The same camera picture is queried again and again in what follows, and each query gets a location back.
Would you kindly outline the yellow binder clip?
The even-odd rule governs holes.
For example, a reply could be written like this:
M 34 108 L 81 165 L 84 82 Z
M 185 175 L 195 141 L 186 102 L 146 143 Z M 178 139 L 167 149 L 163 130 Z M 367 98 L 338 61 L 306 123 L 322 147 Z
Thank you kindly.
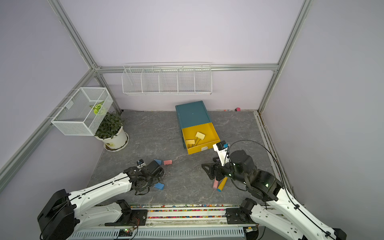
M 201 133 L 201 132 L 197 132 L 196 133 L 196 135 L 195 135 L 195 141 L 196 141 L 196 144 L 195 144 L 195 146 L 198 144 L 198 142 L 200 141 L 200 140 L 204 140 L 204 138 L 205 138 L 205 134 L 203 134 L 203 133 Z
M 186 140 L 185 142 L 186 142 L 186 146 L 187 146 L 187 148 L 192 148 L 192 147 L 194 147 L 195 144 L 196 144 L 196 141 L 195 141 L 194 139 L 192 139 L 192 140 Z

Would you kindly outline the yellow top drawer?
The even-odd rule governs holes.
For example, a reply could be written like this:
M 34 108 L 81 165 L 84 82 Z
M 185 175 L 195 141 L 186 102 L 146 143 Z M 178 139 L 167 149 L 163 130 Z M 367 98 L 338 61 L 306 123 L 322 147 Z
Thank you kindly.
M 182 134 L 189 155 L 212 149 L 221 141 L 213 123 L 184 128 Z

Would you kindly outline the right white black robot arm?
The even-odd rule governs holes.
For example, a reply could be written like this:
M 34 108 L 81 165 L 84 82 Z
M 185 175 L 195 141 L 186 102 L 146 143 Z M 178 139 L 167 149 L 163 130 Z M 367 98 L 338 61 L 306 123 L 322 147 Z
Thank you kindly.
M 254 223 L 262 224 L 288 240 L 345 240 L 347 234 L 322 223 L 291 195 L 283 183 L 269 172 L 260 170 L 244 150 L 227 154 L 218 152 L 219 159 L 202 168 L 211 180 L 224 178 L 239 181 L 254 198 L 280 211 L 279 217 L 246 199 L 240 210 Z

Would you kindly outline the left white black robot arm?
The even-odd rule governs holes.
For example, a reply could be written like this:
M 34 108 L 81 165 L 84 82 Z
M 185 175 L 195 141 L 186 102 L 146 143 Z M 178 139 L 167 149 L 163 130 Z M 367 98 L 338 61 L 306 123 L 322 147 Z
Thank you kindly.
M 144 221 L 133 213 L 125 200 L 105 206 L 101 203 L 130 191 L 136 196 L 145 195 L 161 181 L 164 172 L 152 161 L 142 167 L 130 167 L 109 180 L 79 191 L 55 192 L 37 218 L 40 239 L 66 240 L 77 231 L 96 226 L 138 227 Z

